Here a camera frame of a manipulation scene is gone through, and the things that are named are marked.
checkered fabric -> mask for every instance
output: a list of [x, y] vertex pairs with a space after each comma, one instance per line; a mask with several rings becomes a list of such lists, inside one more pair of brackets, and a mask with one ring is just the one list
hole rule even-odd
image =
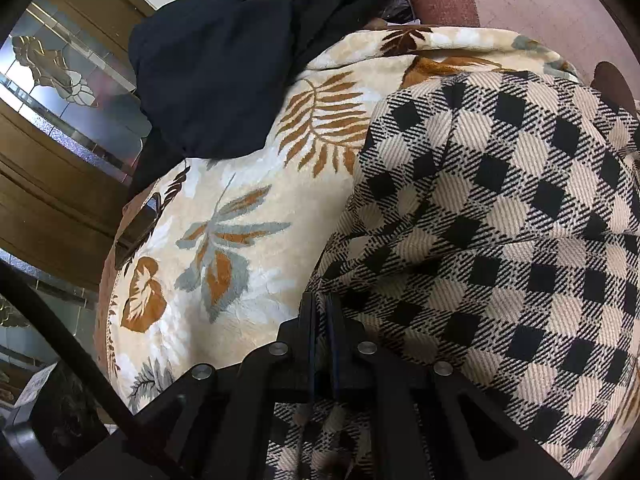
[[[466, 73], [395, 92], [309, 289], [340, 293], [406, 359], [451, 362], [579, 476], [638, 354], [638, 146], [635, 118], [561, 78]], [[268, 477], [332, 460], [369, 477], [366, 414], [295, 410], [276, 409]]]

black garment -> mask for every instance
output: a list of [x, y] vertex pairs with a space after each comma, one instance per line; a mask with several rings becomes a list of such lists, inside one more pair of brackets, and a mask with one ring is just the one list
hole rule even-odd
[[264, 146], [291, 78], [387, 0], [176, 0], [133, 30], [129, 58], [153, 128], [133, 197], [185, 157]]

white label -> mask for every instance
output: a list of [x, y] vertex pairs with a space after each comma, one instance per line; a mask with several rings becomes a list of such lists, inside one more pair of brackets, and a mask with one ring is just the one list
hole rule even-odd
[[31, 379], [29, 379], [29, 382], [24, 387], [24, 390], [20, 394], [20, 397], [18, 397], [18, 400], [15, 401], [14, 408], [18, 408], [20, 406], [28, 404], [32, 400], [36, 400], [39, 391], [44, 386], [44, 383], [47, 382], [47, 379], [49, 379], [53, 368], [55, 368], [57, 364], [58, 363], [53, 363], [52, 365], [43, 368], [42, 370], [31, 376]]

gingham garment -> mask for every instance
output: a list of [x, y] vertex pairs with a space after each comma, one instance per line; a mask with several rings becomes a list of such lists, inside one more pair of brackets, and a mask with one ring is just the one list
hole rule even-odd
[[[377, 107], [310, 290], [408, 360], [447, 360], [574, 476], [638, 354], [640, 127], [580, 84], [435, 77]], [[266, 477], [343, 462], [370, 475], [369, 423], [278, 405]]]

floor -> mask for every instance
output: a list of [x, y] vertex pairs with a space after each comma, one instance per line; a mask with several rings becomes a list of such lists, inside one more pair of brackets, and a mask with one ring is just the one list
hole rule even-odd
[[600, 61], [612, 62], [640, 99], [640, 64], [599, 0], [476, 0], [482, 27], [508, 28], [571, 61], [590, 82]]

